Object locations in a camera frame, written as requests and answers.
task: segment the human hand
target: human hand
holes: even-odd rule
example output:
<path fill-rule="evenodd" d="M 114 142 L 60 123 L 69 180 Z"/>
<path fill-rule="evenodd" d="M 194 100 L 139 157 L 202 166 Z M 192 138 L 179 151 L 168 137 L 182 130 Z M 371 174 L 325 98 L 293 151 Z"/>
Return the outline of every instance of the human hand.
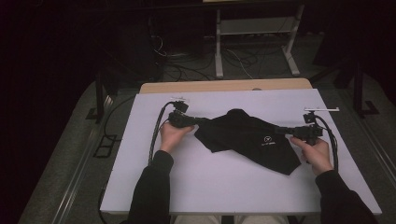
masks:
<path fill-rule="evenodd" d="M 327 142 L 318 138 L 314 146 L 309 146 L 296 137 L 291 137 L 290 141 L 303 150 L 302 158 L 311 163 L 312 171 L 315 175 L 320 175 L 334 169 L 330 163 L 329 144 Z"/>
<path fill-rule="evenodd" d="M 189 126 L 185 128 L 175 128 L 169 122 L 165 122 L 165 124 L 161 127 L 161 147 L 160 150 L 163 150 L 167 153 L 171 153 L 175 146 L 177 146 L 181 139 L 183 139 L 186 133 L 191 132 L 194 129 L 194 126 Z"/>

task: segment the dark floor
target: dark floor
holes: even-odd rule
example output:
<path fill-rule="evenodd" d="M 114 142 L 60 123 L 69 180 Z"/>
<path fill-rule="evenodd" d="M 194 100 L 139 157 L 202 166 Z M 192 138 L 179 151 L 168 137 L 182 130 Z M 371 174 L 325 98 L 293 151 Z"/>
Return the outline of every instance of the dark floor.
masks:
<path fill-rule="evenodd" d="M 243 36 L 225 39 L 223 42 L 224 79 L 288 78 L 292 77 L 280 47 L 286 43 L 285 36 Z M 293 48 L 294 59 L 301 77 L 310 78 L 324 67 L 312 64 L 322 40 L 322 35 L 298 36 Z M 205 55 L 171 57 L 164 67 L 162 81 L 214 79 L 213 46 Z M 184 52 L 167 52 L 180 54 Z M 396 219 L 396 188 L 394 176 L 388 172 L 377 149 L 382 147 L 391 161 L 396 162 L 396 108 L 387 100 L 378 83 L 364 77 L 363 99 L 372 101 L 380 114 L 359 118 L 352 107 L 353 85 L 338 90 L 332 84 L 336 72 L 313 83 L 328 107 L 340 107 L 340 113 L 332 117 L 352 157 L 377 199 L 383 214 L 381 224 L 394 223 Z M 88 111 L 95 107 L 94 85 L 81 95 L 64 133 L 54 150 L 35 192 L 23 213 L 20 223 L 100 223 L 98 201 L 109 178 L 117 156 L 117 143 L 107 159 L 92 158 L 98 141 L 106 127 L 107 133 L 122 137 L 123 128 L 133 103 L 131 96 L 136 90 L 122 89 L 112 104 L 106 107 L 105 119 L 95 124 L 86 120 Z M 64 213 L 58 211 L 62 206 Z M 119 223 L 125 217 L 103 214 L 107 223 Z M 307 217 L 304 223 L 319 223 L 318 216 Z"/>

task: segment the wire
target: wire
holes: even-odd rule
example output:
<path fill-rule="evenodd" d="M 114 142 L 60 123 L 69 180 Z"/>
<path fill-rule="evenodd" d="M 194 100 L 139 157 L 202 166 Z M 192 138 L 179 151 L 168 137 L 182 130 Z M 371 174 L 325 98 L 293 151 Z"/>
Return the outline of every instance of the wire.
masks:
<path fill-rule="evenodd" d="M 289 19 L 289 17 L 286 17 L 285 20 L 283 21 L 282 25 L 277 29 L 276 33 L 279 34 L 279 31 L 283 28 L 283 26 L 286 24 L 286 21 Z"/>
<path fill-rule="evenodd" d="M 232 65 L 232 66 L 234 66 L 234 67 L 237 67 L 237 68 L 242 68 L 241 63 L 244 65 L 245 68 L 249 68 L 251 65 L 254 64 L 253 62 L 251 62 L 251 61 L 249 61 L 249 60 L 247 60 L 247 59 L 242 59 L 242 58 L 240 58 L 240 57 L 236 58 L 235 55 L 232 54 L 232 53 L 231 53 L 230 51 L 228 51 L 227 49 L 225 50 L 224 53 L 222 53 L 222 56 L 223 56 L 222 58 L 223 58 L 227 63 L 229 63 L 230 65 Z"/>
<path fill-rule="evenodd" d="M 327 125 L 326 121 L 324 121 L 323 118 L 321 118 L 318 115 L 315 115 L 315 118 L 320 119 L 320 121 L 324 124 L 324 126 L 326 127 L 325 130 L 327 131 L 327 133 L 329 134 L 330 137 L 330 142 L 332 144 L 332 160 L 333 160 L 333 166 L 334 166 L 334 170 L 336 172 L 338 172 L 338 143 L 337 143 L 337 139 L 335 138 L 334 134 L 332 133 L 332 130 L 330 129 L 329 125 Z"/>
<path fill-rule="evenodd" d="M 199 68 L 189 68 L 190 70 L 204 70 L 204 69 L 206 69 L 206 68 L 208 68 L 213 62 L 214 62 L 214 59 L 215 59 L 215 55 L 211 55 L 210 56 L 210 60 L 209 60 L 209 62 L 206 64 L 206 65 L 204 65 L 203 67 L 199 67 Z M 169 63 L 169 64 L 176 64 L 176 63 L 189 63 L 189 62 L 193 62 L 193 61 L 196 61 L 197 59 L 194 59 L 194 60 L 190 60 L 190 61 L 185 61 L 185 62 L 171 62 L 171 63 Z"/>
<path fill-rule="evenodd" d="M 201 60 L 203 56 L 213 53 L 213 48 L 206 47 L 200 54 L 198 53 L 179 53 L 168 54 L 168 61 L 172 63 L 189 63 Z"/>
<path fill-rule="evenodd" d="M 120 108 L 120 106 L 122 106 L 123 104 L 125 104 L 126 102 L 128 102 L 128 101 L 130 101 L 130 100 L 132 100 L 132 99 L 134 99 L 134 98 L 135 98 L 135 96 L 129 97 L 128 99 L 122 101 L 119 105 L 117 105 L 116 107 L 114 107 L 113 110 L 110 111 L 110 114 L 108 115 L 108 117 L 107 117 L 107 119 L 106 119 L 106 121 L 105 121 L 105 125 L 104 125 L 104 127 L 103 127 L 103 133 L 104 133 L 104 137 L 105 137 L 105 138 L 107 138 L 107 139 L 110 140 L 110 141 L 114 141 L 114 142 L 119 142 L 119 141 L 122 140 L 122 138 L 121 138 L 121 139 L 112 139 L 112 138 L 109 137 L 109 135 L 107 134 L 107 131 L 106 131 L 106 129 L 107 129 L 107 123 L 108 123 L 108 120 L 110 119 L 111 115 L 114 113 L 114 111 L 116 111 L 118 108 Z"/>
<path fill-rule="evenodd" d="M 169 77 L 173 78 L 175 80 L 175 82 L 178 82 L 180 80 L 184 80 L 184 78 L 182 78 L 183 74 L 186 75 L 186 72 L 181 71 L 180 68 L 177 68 L 177 71 L 164 71 Z M 171 74 L 169 74 L 169 72 L 179 72 L 178 77 L 173 77 Z"/>
<path fill-rule="evenodd" d="M 159 55 L 163 56 L 163 57 L 167 57 L 168 54 L 166 53 L 166 51 L 163 51 L 163 53 L 160 52 L 160 50 L 163 48 L 163 39 L 162 39 L 160 36 L 158 36 L 158 35 L 156 35 L 156 36 L 154 36 L 154 37 L 160 39 L 160 41 L 161 41 L 161 42 L 160 42 L 160 46 L 158 47 L 158 49 L 155 49 L 154 51 L 155 51 L 156 53 L 158 53 Z"/>
<path fill-rule="evenodd" d="M 241 59 L 238 57 L 238 55 L 236 55 L 233 51 L 231 51 L 231 50 L 229 50 L 229 49 L 227 49 L 227 51 L 230 51 L 233 55 L 235 55 L 235 57 L 239 60 L 239 63 L 241 64 L 242 69 L 245 71 L 245 73 L 246 73 L 251 79 L 254 79 L 254 78 L 248 73 L 248 71 L 245 69 L 245 66 L 242 64 Z"/>
<path fill-rule="evenodd" d="M 182 65 L 178 65 L 178 64 L 174 64 L 174 63 L 167 63 L 166 65 L 173 66 L 173 67 L 175 67 L 175 68 L 180 68 L 180 69 L 189 70 L 189 71 L 192 71 L 192 72 L 194 72 L 194 73 L 198 73 L 199 75 L 203 76 L 203 77 L 206 78 L 207 80 L 216 79 L 215 77 L 212 77 L 212 76 L 210 76 L 210 75 L 206 75 L 206 74 L 204 74 L 204 73 L 202 73 L 202 72 L 199 72 L 199 71 L 196 70 L 196 69 L 188 68 L 188 67 L 185 67 L 185 66 L 182 66 Z"/>
<path fill-rule="evenodd" d="M 163 119 L 163 112 L 165 112 L 165 108 L 168 105 L 172 104 L 172 103 L 173 102 L 166 103 L 163 106 L 163 108 L 161 109 L 160 114 L 158 115 L 157 122 L 156 122 L 155 127 L 154 127 L 154 133 L 152 134 L 151 145 L 150 145 L 150 148 L 149 148 L 148 165 L 151 165 L 151 162 L 152 162 L 152 154 L 153 154 L 153 151 L 154 151 L 155 141 L 157 140 L 158 132 L 160 130 L 160 122 Z"/>

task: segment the black cable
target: black cable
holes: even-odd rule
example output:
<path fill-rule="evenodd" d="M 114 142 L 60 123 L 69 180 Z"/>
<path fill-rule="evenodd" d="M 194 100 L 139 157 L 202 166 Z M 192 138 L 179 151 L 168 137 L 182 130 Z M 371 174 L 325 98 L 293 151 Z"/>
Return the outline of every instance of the black cable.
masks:
<path fill-rule="evenodd" d="M 330 142 L 332 144 L 332 160 L 333 160 L 333 166 L 334 166 L 334 170 L 336 172 L 338 172 L 338 145 L 337 145 L 337 139 L 335 138 L 334 134 L 332 133 L 332 130 L 330 129 L 329 125 L 327 125 L 326 121 L 324 121 L 323 118 L 321 118 L 318 115 L 315 115 L 316 119 L 320 119 L 320 121 L 324 124 L 324 126 L 326 127 L 325 130 L 327 131 L 327 133 L 329 134 L 330 137 Z"/>
<path fill-rule="evenodd" d="M 176 55 L 168 54 L 166 58 L 168 62 L 172 62 L 172 63 L 189 63 L 189 62 L 198 61 L 202 59 L 203 55 L 210 54 L 213 52 L 214 52 L 213 47 L 204 46 L 203 53 L 187 53 L 187 54 L 176 54 Z"/>
<path fill-rule="evenodd" d="M 182 78 L 183 74 L 186 75 L 186 73 L 184 71 L 181 71 L 180 68 L 177 68 L 177 71 L 164 71 L 164 72 L 166 75 L 173 78 L 175 80 L 175 82 L 179 82 L 180 80 L 183 80 L 183 78 Z M 170 72 L 178 72 L 178 77 L 172 76 L 171 74 L 169 74 Z"/>
<path fill-rule="evenodd" d="M 204 69 L 208 68 L 208 67 L 213 63 L 214 58 L 215 58 L 215 55 L 212 55 L 212 56 L 210 57 L 209 63 L 208 63 L 207 65 L 205 65 L 204 67 L 200 67 L 200 68 L 189 68 L 189 69 L 192 69 L 192 70 L 204 70 Z"/>
<path fill-rule="evenodd" d="M 201 75 L 201 76 L 203 76 L 203 77 L 205 77 L 207 80 L 213 80 L 213 79 L 216 79 L 215 77 L 212 77 L 212 76 L 210 76 L 210 75 L 206 75 L 206 74 L 204 74 L 204 73 L 202 73 L 202 72 L 199 72 L 199 71 L 197 71 L 197 70 L 195 70 L 195 69 L 192 69 L 192 68 L 188 68 L 188 67 L 185 67 L 185 66 L 182 66 L 182 65 L 178 65 L 178 64 L 172 64 L 172 63 L 169 63 L 168 64 L 169 66 L 173 66 L 173 67 L 178 67 L 178 68 L 181 68 L 181 69 L 186 69 L 186 70 L 189 70 L 189 71 L 192 71 L 192 72 L 194 72 L 194 73 L 198 73 L 199 75 Z"/>
<path fill-rule="evenodd" d="M 129 97 L 128 99 L 122 101 L 119 105 L 117 105 L 116 107 L 114 107 L 113 110 L 111 110 L 110 114 L 108 115 L 108 117 L 107 117 L 107 119 L 106 119 L 106 121 L 105 121 L 105 126 L 104 126 L 104 128 L 103 128 L 103 133 L 104 133 L 104 137 L 105 137 L 105 138 L 107 138 L 107 139 L 110 140 L 110 141 L 115 141 L 115 142 L 119 142 L 119 141 L 122 140 L 122 138 L 121 138 L 121 139 L 115 139 L 115 140 L 114 140 L 114 139 L 112 139 L 112 138 L 109 137 L 109 135 L 107 134 L 107 131 L 106 131 L 107 123 L 108 123 L 108 120 L 110 119 L 111 115 L 114 113 L 114 111 L 116 111 L 116 109 L 118 109 L 120 106 L 122 106 L 123 104 L 125 104 L 126 102 L 128 102 L 128 101 L 130 101 L 130 100 L 132 100 L 132 99 L 134 99 L 134 98 L 135 98 L 135 96 Z"/>
<path fill-rule="evenodd" d="M 151 162 L 152 162 L 152 154 L 153 154 L 153 151 L 154 151 L 155 140 L 157 140 L 158 132 L 160 130 L 160 122 L 161 122 L 161 119 L 163 119 L 163 112 L 165 112 L 165 108 L 168 105 L 172 104 L 172 103 L 173 102 L 166 103 L 163 106 L 163 108 L 161 109 L 160 114 L 158 115 L 157 122 L 156 122 L 155 128 L 154 128 L 154 133 L 153 133 L 152 139 L 151 139 L 151 145 L 150 145 L 150 148 L 149 148 L 148 165 L 151 165 Z"/>
<path fill-rule="evenodd" d="M 249 50 L 246 49 L 246 46 L 242 46 L 242 41 L 238 41 L 236 44 L 237 44 L 237 47 L 238 47 L 237 50 L 249 55 L 247 57 L 239 57 L 241 60 L 247 60 L 248 58 L 255 58 L 255 60 L 256 60 L 255 63 L 258 62 L 257 56 L 259 55 L 259 52 L 262 50 L 261 48 L 257 49 L 256 52 L 252 53 L 252 52 L 250 52 Z"/>
<path fill-rule="evenodd" d="M 254 64 L 254 63 L 252 63 L 249 60 L 242 60 L 239 57 L 235 57 L 235 55 L 233 55 L 231 53 L 231 51 L 228 50 L 228 49 L 223 51 L 221 53 L 221 55 L 224 56 L 224 57 L 222 57 L 222 59 L 224 59 L 224 61 L 226 61 L 229 65 L 232 65 L 232 66 L 237 67 L 237 68 L 241 68 L 241 64 L 240 63 L 242 63 L 244 65 L 244 68 L 249 68 L 251 65 Z M 234 60 L 234 61 L 238 62 L 238 64 L 234 64 L 233 62 L 231 62 L 231 60 Z"/>
<path fill-rule="evenodd" d="M 241 62 L 245 61 L 247 64 L 253 65 L 253 64 L 255 64 L 255 63 L 257 63 L 257 62 L 259 61 L 257 55 L 258 55 L 258 53 L 260 52 L 260 49 L 256 50 L 255 53 L 252 53 L 252 52 L 250 52 L 250 51 L 248 51 L 248 50 L 246 50 L 246 49 L 237 49 L 237 50 L 238 50 L 238 51 L 241 51 L 241 52 L 243 52 L 243 53 L 246 53 L 246 54 L 248 55 L 248 56 L 246 56 L 246 57 L 240 57 L 240 56 L 238 56 L 238 58 L 240 59 Z"/>
<path fill-rule="evenodd" d="M 108 180 L 102 186 L 102 190 L 100 191 L 100 194 L 99 194 L 98 207 L 97 207 L 98 208 L 99 218 L 102 220 L 103 224 L 107 224 L 107 222 L 105 221 L 105 218 L 103 217 L 102 212 L 100 211 L 100 205 L 102 204 L 103 196 L 105 195 L 105 190 L 106 190 L 106 187 L 107 187 L 107 183 L 108 183 Z"/>

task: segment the metal frame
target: metal frame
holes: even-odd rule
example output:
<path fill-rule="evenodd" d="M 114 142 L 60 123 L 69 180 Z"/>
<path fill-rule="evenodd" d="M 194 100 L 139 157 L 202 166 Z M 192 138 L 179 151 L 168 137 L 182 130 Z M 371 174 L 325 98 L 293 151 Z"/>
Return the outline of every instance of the metal frame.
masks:
<path fill-rule="evenodd" d="M 298 27 L 300 25 L 300 20 L 303 15 L 304 5 L 299 5 L 297 9 L 297 13 L 294 17 L 292 25 L 290 29 L 284 30 L 285 24 L 282 25 L 278 30 L 269 29 L 269 30 L 252 30 L 251 27 L 254 25 L 260 25 L 261 28 L 269 20 L 276 19 L 254 19 L 254 20 L 234 20 L 234 21 L 224 21 L 227 22 L 227 26 L 222 26 L 222 21 L 220 18 L 220 9 L 217 10 L 217 20 L 216 20 L 216 54 L 215 54 L 215 64 L 216 64 L 216 78 L 223 78 L 223 70 L 222 70 L 222 61 L 221 61 L 221 49 L 220 49 L 220 38 L 221 35 L 240 35 L 240 34 L 264 34 L 264 33 L 285 33 L 290 32 L 290 38 L 288 44 L 282 48 L 283 55 L 285 56 L 286 62 L 289 65 L 289 69 L 291 71 L 291 75 L 294 77 L 298 77 L 300 75 L 300 71 L 298 70 L 297 64 L 294 61 L 294 58 L 291 54 L 291 49 L 294 44 L 294 39 L 297 36 Z M 241 22 L 244 22 L 247 25 L 247 28 L 244 29 L 241 27 Z"/>

